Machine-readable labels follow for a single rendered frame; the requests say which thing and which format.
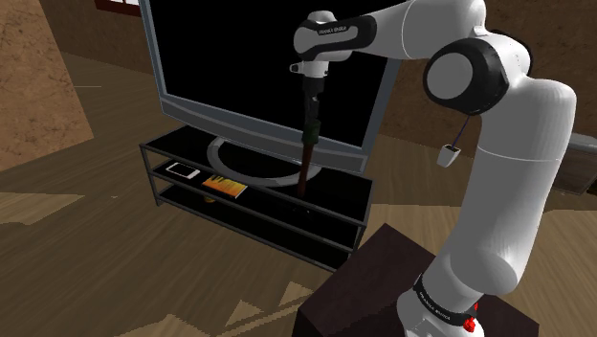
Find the brown stick with green end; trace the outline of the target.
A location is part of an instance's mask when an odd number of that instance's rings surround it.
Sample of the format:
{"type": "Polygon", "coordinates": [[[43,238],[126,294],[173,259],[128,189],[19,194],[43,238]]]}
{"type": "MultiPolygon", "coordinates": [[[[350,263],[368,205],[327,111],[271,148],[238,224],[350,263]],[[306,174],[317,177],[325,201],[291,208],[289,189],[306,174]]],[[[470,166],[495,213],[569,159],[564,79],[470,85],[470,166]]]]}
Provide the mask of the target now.
{"type": "Polygon", "coordinates": [[[319,142],[321,122],[318,119],[311,119],[305,123],[301,141],[303,144],[301,168],[298,178],[298,197],[302,198],[305,194],[308,169],[310,166],[314,146],[319,142]]]}

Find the large flat screen television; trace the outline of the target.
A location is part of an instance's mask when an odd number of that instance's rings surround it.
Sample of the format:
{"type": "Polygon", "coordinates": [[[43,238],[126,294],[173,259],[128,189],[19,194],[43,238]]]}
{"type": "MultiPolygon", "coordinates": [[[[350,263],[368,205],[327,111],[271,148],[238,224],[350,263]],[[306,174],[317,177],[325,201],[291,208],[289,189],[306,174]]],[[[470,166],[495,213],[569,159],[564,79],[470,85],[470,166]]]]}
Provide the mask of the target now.
{"type": "MultiPolygon", "coordinates": [[[[305,99],[290,70],[295,29],[312,11],[345,19],[401,1],[139,0],[162,110],[221,139],[216,149],[190,143],[217,170],[293,185],[305,99]]],[[[312,174],[365,171],[399,66],[362,53],[330,64],[312,174]]]]}

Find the black television shelf rack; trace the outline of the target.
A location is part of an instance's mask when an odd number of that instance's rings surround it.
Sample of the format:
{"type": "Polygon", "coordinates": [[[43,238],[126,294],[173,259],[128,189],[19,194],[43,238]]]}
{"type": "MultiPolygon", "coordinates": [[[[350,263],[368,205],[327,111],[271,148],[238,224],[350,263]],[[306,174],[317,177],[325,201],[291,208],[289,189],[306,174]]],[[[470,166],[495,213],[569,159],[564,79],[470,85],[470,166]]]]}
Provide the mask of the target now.
{"type": "Polygon", "coordinates": [[[322,269],[338,269],[359,247],[373,183],[363,176],[312,166],[306,193],[297,196],[300,165],[230,143],[188,125],[140,145],[143,155],[165,156],[145,167],[167,187],[152,193],[167,203],[322,269]],[[173,163],[199,169],[186,179],[166,171],[173,163]],[[247,186],[237,198],[202,183],[219,175],[247,186]]]}

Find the orange book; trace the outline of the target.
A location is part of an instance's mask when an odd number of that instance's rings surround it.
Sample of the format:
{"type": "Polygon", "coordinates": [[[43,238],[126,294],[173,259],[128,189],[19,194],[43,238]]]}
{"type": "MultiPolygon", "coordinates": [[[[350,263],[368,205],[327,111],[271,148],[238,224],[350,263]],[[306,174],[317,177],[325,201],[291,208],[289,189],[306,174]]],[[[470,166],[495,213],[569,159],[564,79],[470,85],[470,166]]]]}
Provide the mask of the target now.
{"type": "Polygon", "coordinates": [[[247,189],[246,185],[219,175],[211,176],[205,180],[202,185],[214,191],[224,193],[232,198],[237,198],[245,189],[247,189]]]}

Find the small white hanging cup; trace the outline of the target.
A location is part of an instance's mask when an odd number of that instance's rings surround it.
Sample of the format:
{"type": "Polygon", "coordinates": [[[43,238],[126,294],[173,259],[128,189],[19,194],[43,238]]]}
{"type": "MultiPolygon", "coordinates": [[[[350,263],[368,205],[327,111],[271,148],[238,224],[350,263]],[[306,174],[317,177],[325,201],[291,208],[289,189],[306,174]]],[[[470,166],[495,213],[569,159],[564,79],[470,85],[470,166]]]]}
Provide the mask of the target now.
{"type": "Polygon", "coordinates": [[[464,124],[461,126],[460,130],[458,131],[457,135],[454,137],[453,141],[450,144],[444,145],[441,147],[438,157],[436,160],[436,164],[442,168],[449,167],[455,158],[460,154],[461,149],[456,146],[457,142],[459,141],[463,131],[467,127],[467,124],[470,120],[468,117],[464,124]]]}

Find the white phone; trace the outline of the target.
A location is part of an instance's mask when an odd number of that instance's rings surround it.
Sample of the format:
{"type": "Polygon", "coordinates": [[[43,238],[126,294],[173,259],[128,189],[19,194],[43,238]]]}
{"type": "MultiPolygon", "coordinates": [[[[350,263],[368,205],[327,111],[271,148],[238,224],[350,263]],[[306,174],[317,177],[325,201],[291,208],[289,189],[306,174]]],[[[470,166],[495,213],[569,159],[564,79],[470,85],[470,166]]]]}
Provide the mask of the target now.
{"type": "Polygon", "coordinates": [[[166,168],[166,171],[186,179],[192,179],[201,173],[199,169],[190,167],[179,162],[173,163],[170,166],[168,166],[166,168]]]}

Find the dark robot stand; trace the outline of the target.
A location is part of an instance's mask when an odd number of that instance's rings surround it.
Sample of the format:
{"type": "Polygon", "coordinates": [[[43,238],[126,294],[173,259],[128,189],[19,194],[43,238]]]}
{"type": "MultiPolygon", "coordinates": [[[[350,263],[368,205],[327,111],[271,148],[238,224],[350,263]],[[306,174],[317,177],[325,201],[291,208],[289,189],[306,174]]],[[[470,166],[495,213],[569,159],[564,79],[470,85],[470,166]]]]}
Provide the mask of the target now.
{"type": "Polygon", "coordinates": [[[405,337],[396,301],[433,259],[382,225],[299,307],[292,337],[405,337]]]}

